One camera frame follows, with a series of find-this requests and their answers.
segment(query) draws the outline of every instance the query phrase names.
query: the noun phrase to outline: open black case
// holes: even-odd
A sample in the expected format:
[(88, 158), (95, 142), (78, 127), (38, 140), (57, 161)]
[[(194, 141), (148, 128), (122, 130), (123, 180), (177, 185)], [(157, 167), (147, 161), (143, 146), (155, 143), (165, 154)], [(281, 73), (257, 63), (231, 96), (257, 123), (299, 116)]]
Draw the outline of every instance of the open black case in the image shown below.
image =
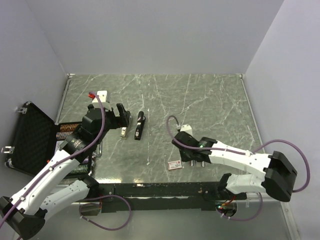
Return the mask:
[[(5, 164), (8, 168), (35, 176), (47, 164), (54, 154), (57, 144), (56, 134), (63, 125), (79, 124), (81, 122), (55, 122), (32, 102), (26, 102), (19, 110), (11, 147)], [(73, 170), (65, 178), (78, 178), (92, 172), (92, 156), (88, 164), (80, 165), (81, 171)]]

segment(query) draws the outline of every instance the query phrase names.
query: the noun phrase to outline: metal frame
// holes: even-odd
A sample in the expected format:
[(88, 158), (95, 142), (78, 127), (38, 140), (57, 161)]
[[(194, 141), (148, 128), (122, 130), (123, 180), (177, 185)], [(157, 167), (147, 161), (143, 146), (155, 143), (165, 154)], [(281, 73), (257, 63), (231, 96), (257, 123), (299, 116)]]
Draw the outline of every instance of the metal frame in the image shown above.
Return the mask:
[[(101, 194), (120, 195), (123, 197), (201, 197), (205, 201), (222, 201), (215, 194), (219, 182), (163, 182), (163, 183), (101, 183)], [(237, 200), (246, 200), (247, 194), (236, 195)]]
[[(254, 125), (255, 125), (256, 132), (257, 132), (258, 137), (259, 137), (260, 144), (262, 145), (263, 144), (262, 138), (261, 138), (261, 135), (260, 135), (260, 132), (259, 132), (259, 129), (258, 129), (258, 125), (257, 125), (256, 119), (255, 119), (254, 112), (253, 112), (251, 104), (250, 104), (250, 100), (249, 100), (247, 91), (246, 91), (246, 86), (245, 86), (245, 82), (244, 82), (246, 80), (246, 75), (245, 74), (239, 74), (239, 77), (241, 79), (242, 87), (243, 87), (243, 90), (244, 90), (244, 93), (245, 93), (245, 97), (246, 97), (246, 100), (247, 100), (249, 108), (250, 108), (250, 112), (251, 112), (251, 115), (252, 115), (252, 118), (253, 118), (253, 122), (254, 122)], [(281, 202), (281, 207), (282, 207), (282, 212), (283, 212), (283, 215), (284, 215), (284, 218), (285, 218), (285, 222), (286, 222), (286, 225), (288, 227), (291, 239), (293, 239), (293, 240), (301, 240), (301, 236), (299, 234), (298, 226), (297, 226), (294, 214), (292, 212), (290, 203)]]
[(62, 95), (62, 99), (61, 99), (60, 105), (59, 105), (58, 113), (56, 114), (56, 118), (55, 118), (55, 124), (59, 123), (59, 118), (60, 118), (60, 115), (61, 115), (61, 111), (62, 111), (62, 108), (64, 107), (64, 103), (65, 103), (65, 100), (66, 100), (66, 95), (67, 95), (67, 92), (68, 92), (68, 89), (69, 89), (69, 85), (70, 85), (70, 82), (71, 82), (71, 79), (72, 79), (73, 76), (74, 76), (74, 74), (71, 74), (71, 73), (67, 74), (65, 88), (64, 88), (64, 91), (63, 91), (63, 95)]

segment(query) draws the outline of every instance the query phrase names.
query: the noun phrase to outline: white wall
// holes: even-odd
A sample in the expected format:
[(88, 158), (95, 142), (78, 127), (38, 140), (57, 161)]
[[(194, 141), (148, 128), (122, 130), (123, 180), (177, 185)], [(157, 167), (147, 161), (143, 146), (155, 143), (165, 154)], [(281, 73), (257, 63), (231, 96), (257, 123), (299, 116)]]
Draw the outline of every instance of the white wall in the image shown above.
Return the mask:
[[(0, 1), (0, 147), (10, 144), (18, 113), (32, 101), (51, 118), (57, 114), (66, 74), (25, 0)], [(30, 177), (4, 166), (0, 154), (0, 196), (11, 196)], [(0, 239), (12, 239), (5, 224)]]
[(283, 0), (26, 0), (67, 73), (244, 73)]
[[(292, 196), (303, 240), (319, 239), (320, 203), (320, 1), (285, 0), (254, 56), (245, 86), (264, 142), (281, 138), (298, 145), (309, 160), (309, 187)], [(306, 179), (303, 161), (293, 149), (280, 149)]]

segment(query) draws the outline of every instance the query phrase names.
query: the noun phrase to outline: floor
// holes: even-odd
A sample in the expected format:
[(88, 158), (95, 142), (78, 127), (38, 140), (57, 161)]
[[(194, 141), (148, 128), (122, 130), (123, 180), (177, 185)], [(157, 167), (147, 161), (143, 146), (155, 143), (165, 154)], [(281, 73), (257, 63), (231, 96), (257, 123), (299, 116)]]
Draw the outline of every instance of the floor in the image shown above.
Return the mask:
[[(93, 171), (100, 183), (215, 182), (225, 173), (241, 173), (225, 165), (206, 163), (201, 167), (189, 162), (169, 171), (168, 162), (180, 159), (166, 131), (169, 115), (191, 125), (198, 140), (209, 137), (248, 150), (260, 145), (238, 74), (75, 75), (59, 122), (81, 121), (90, 104), (88, 92), (99, 90), (109, 91), (111, 105), (116, 108), (116, 103), (123, 103), (133, 116), (127, 139), (121, 139), (120, 129), (116, 129), (103, 140), (102, 157)], [(134, 140), (139, 111), (146, 116), (141, 141)]]

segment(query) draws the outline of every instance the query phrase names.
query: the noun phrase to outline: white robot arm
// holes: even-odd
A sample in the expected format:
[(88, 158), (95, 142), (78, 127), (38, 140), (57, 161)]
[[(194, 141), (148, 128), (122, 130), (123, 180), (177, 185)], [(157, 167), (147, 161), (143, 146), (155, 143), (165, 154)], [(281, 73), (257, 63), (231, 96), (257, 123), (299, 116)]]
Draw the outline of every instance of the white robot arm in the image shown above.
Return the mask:
[(290, 201), (297, 171), (283, 153), (252, 153), (207, 137), (197, 141), (193, 138), (190, 125), (183, 125), (174, 138), (172, 143), (179, 148), (183, 162), (195, 160), (222, 164), (248, 173), (224, 174), (219, 186), (221, 194), (224, 191), (229, 196), (239, 193), (267, 193), (276, 200)]
[(50, 195), (53, 188), (96, 150), (107, 132), (129, 126), (130, 112), (121, 103), (115, 116), (107, 91), (89, 95), (92, 98), (82, 123), (60, 145), (50, 162), (11, 198), (0, 198), (0, 227), (6, 221), (24, 240), (32, 238), (54, 214), (97, 191), (99, 183), (86, 176)]

